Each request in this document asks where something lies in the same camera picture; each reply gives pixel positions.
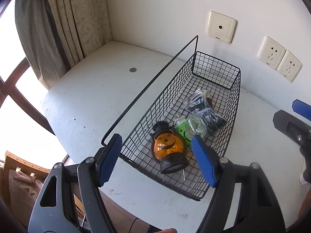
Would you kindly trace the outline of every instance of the jack-o'-lantern face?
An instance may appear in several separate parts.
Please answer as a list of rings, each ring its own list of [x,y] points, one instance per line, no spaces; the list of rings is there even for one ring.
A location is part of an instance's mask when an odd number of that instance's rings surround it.
[[[167,154],[173,152],[183,152],[183,142],[178,136],[171,133],[163,133],[155,140],[153,147],[156,157],[161,160]]]

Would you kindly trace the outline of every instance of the window pane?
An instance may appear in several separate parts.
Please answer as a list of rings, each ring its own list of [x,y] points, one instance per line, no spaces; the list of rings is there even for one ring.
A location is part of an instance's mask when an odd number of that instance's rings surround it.
[[[5,151],[36,165],[51,169],[66,156],[56,136],[27,115],[8,96],[0,108],[0,158]]]
[[[45,116],[40,101],[45,97],[48,90],[37,79],[31,67],[19,78],[16,87],[32,106]]]
[[[26,56],[15,26],[15,0],[12,0],[0,18],[0,76],[6,81]]]

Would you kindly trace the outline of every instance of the white wall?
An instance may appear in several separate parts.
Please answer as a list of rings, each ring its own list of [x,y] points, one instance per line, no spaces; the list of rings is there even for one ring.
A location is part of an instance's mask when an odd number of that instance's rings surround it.
[[[311,105],[311,15],[301,0],[107,0],[107,4],[114,41],[174,56],[198,34],[199,51],[241,69],[243,88],[290,113],[296,98]],[[238,21],[231,44],[205,34],[211,10]],[[265,36],[302,62],[292,83],[257,58]]]

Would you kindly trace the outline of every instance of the pink cloth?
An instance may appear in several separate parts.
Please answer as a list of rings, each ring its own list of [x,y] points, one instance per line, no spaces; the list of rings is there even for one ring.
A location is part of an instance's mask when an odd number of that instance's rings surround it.
[[[13,215],[28,228],[32,209],[43,184],[36,177],[9,170],[9,191]]]

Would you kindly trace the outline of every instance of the window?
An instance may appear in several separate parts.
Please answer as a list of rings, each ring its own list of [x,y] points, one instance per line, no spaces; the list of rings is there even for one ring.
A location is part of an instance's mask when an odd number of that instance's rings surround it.
[[[52,168],[63,160],[66,151],[51,133],[40,104],[47,89],[31,67],[19,74],[17,81],[13,80],[15,87],[10,85],[8,89],[10,75],[21,67],[19,63],[25,58],[15,26],[14,10],[15,0],[12,0],[0,18],[0,77],[3,81],[0,81],[0,159],[4,159],[8,150],[36,165]]]

